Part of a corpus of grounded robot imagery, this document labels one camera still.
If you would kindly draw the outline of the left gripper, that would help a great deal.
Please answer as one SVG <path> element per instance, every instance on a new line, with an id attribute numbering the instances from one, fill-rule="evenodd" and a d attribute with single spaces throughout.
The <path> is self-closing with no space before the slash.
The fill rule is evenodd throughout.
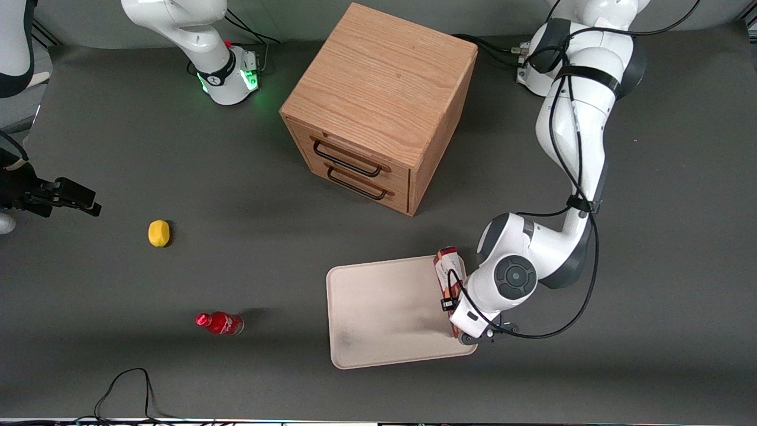
<path id="1" fill-rule="evenodd" d="M 502 311 L 474 308 L 465 295 L 459 295 L 457 300 L 441 299 L 440 303 L 443 312 L 452 312 L 451 323 L 472 338 L 481 337 L 490 328 L 490 323 L 495 324 L 501 319 Z"/>

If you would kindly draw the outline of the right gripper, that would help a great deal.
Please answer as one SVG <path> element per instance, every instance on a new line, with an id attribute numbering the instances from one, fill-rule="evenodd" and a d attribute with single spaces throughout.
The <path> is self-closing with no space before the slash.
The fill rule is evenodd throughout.
<path id="1" fill-rule="evenodd" d="M 100 216 L 102 206 L 95 203 L 96 193 L 65 177 L 54 181 L 52 192 L 57 201 L 26 198 L 27 192 L 35 188 L 38 177 L 30 162 L 24 160 L 2 160 L 1 205 L 2 234 L 9 234 L 15 228 L 14 219 L 6 213 L 11 209 L 29 211 L 34 215 L 49 218 L 53 208 L 70 208 L 83 211 L 92 217 Z"/>

